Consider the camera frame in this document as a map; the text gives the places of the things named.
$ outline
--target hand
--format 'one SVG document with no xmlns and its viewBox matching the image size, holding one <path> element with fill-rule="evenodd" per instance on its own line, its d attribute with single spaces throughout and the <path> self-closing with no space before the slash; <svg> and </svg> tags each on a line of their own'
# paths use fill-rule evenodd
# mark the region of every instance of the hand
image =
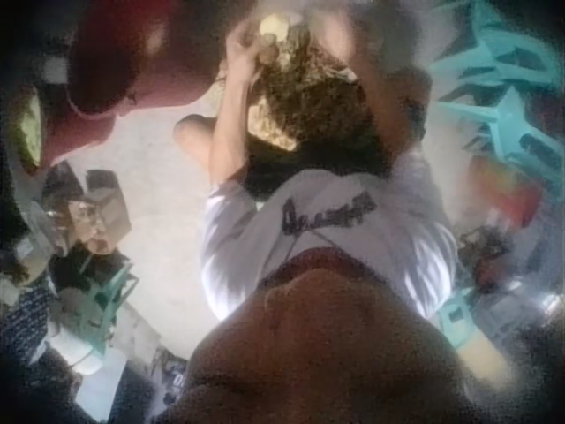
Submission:
<svg viewBox="0 0 565 424">
<path fill-rule="evenodd" d="M 259 53 L 275 43 L 273 37 L 261 37 L 258 34 L 248 45 L 249 34 L 257 24 L 244 19 L 228 34 L 226 53 L 228 63 L 228 79 L 253 84 L 259 77 L 257 58 Z"/>
<path fill-rule="evenodd" d="M 367 54 L 365 30 L 345 9 L 317 10 L 312 16 L 311 30 L 318 44 L 346 66 Z"/>
</svg>

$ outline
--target white shirt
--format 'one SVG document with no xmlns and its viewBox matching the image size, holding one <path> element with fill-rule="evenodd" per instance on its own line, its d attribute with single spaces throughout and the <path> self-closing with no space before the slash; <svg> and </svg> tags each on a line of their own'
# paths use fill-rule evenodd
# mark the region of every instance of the white shirt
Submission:
<svg viewBox="0 0 565 424">
<path fill-rule="evenodd" d="M 456 242 L 420 148 L 401 155 L 388 180 L 302 171 L 260 211 L 236 182 L 214 189 L 202 251 L 207 301 L 224 319 L 286 261 L 327 246 L 364 263 L 423 317 L 437 311 L 451 291 Z"/>
</svg>

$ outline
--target floor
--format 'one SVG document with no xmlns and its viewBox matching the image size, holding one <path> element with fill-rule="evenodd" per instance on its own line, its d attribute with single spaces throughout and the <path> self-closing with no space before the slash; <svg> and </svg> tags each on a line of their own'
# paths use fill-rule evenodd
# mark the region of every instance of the floor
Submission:
<svg viewBox="0 0 565 424">
<path fill-rule="evenodd" d="M 409 11 L 402 19 L 394 19 L 398 16 L 394 8 L 378 19 L 386 35 L 388 67 L 407 64 L 411 56 L 416 65 L 425 67 L 455 38 L 452 16 L 427 10 L 437 2 L 402 3 Z M 407 28 L 417 34 L 417 27 L 416 44 L 406 36 L 396 36 L 406 34 Z M 435 81 L 433 98 L 446 93 L 449 85 L 447 80 Z M 161 335 L 164 346 L 183 358 L 190 357 L 216 319 L 204 299 L 199 276 L 207 181 L 196 164 L 182 156 L 171 134 L 173 125 L 185 115 L 213 115 L 212 103 L 200 99 L 182 108 L 134 111 L 117 120 L 103 145 L 70 159 L 83 182 L 91 169 L 116 173 L 132 221 L 132 231 L 119 248 L 132 259 L 132 273 L 140 278 L 129 303 Z M 470 139 L 469 130 L 457 127 L 438 110 L 430 110 L 425 152 L 452 221 L 461 213 L 461 187 L 470 160 L 461 146 Z"/>
</svg>

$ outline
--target person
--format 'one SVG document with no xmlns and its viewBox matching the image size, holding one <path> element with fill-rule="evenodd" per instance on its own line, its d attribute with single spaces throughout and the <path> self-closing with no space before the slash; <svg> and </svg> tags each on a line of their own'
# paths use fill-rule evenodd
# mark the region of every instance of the person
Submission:
<svg viewBox="0 0 565 424">
<path fill-rule="evenodd" d="M 388 179 L 304 170 L 257 209 L 242 185 L 252 25 L 227 37 L 215 125 L 188 117 L 178 145 L 205 170 L 202 281 L 220 324 L 191 357 L 184 394 L 160 422 L 465 422 L 462 370 L 426 319 L 450 294 L 456 243 L 421 131 L 347 11 L 320 11 L 316 41 L 365 90 Z"/>
</svg>

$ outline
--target skin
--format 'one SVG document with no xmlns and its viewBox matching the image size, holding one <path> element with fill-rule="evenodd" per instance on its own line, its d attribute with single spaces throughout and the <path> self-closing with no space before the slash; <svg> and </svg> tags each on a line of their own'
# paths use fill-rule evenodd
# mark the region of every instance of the skin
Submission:
<svg viewBox="0 0 565 424">
<path fill-rule="evenodd" d="M 247 161 L 247 95 L 264 45 L 245 47 L 249 22 L 228 36 L 228 78 L 213 119 L 187 117 L 177 144 L 213 184 Z M 389 160 L 413 142 L 402 96 L 366 54 L 346 11 L 324 11 L 315 36 L 360 78 Z M 412 89 L 415 98 L 422 92 Z M 466 422 L 469 405 L 455 353 L 377 278 L 333 249 L 284 264 L 202 341 L 171 423 Z"/>
</svg>

